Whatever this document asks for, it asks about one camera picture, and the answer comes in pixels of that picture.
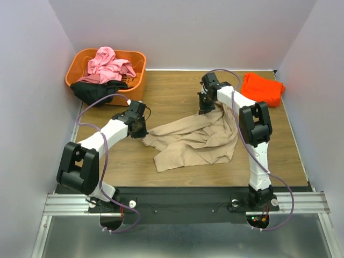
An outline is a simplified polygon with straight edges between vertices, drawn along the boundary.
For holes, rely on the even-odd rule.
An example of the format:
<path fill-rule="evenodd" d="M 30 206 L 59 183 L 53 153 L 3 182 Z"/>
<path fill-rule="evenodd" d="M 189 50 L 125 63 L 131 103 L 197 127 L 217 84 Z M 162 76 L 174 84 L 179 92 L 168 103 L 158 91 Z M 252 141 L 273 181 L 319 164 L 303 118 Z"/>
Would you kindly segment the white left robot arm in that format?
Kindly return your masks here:
<path fill-rule="evenodd" d="M 126 206 L 119 202 L 119 191 L 104 182 L 109 149 L 128 136 L 134 139 L 146 136 L 146 122 L 143 116 L 138 119 L 119 116 L 96 130 L 85 140 L 65 145 L 56 180 L 64 187 L 101 201 L 103 208 L 113 212 Z"/>

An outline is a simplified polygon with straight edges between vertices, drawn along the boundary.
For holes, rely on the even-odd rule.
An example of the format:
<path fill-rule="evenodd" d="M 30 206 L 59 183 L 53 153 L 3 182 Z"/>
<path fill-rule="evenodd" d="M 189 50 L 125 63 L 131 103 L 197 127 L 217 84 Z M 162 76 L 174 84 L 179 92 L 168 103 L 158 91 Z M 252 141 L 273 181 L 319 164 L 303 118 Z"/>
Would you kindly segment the beige t shirt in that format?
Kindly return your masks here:
<path fill-rule="evenodd" d="M 159 153 L 157 172 L 188 166 L 228 163 L 238 140 L 230 107 L 219 102 L 206 114 L 195 114 L 151 129 L 142 142 Z"/>

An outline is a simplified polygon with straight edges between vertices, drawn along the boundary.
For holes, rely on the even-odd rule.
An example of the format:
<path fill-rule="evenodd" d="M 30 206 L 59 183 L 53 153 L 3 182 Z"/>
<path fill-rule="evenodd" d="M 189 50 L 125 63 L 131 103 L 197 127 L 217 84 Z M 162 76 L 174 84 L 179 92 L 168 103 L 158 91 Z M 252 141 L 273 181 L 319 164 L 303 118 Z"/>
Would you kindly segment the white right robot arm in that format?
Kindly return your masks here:
<path fill-rule="evenodd" d="M 247 203 L 259 210 L 273 198 L 270 170 L 268 169 L 268 145 L 272 134 L 269 109 L 264 102 L 255 102 L 234 89 L 227 82 L 201 83 L 199 113 L 209 113 L 215 102 L 229 106 L 233 113 L 240 138 L 249 155 L 250 179 Z"/>

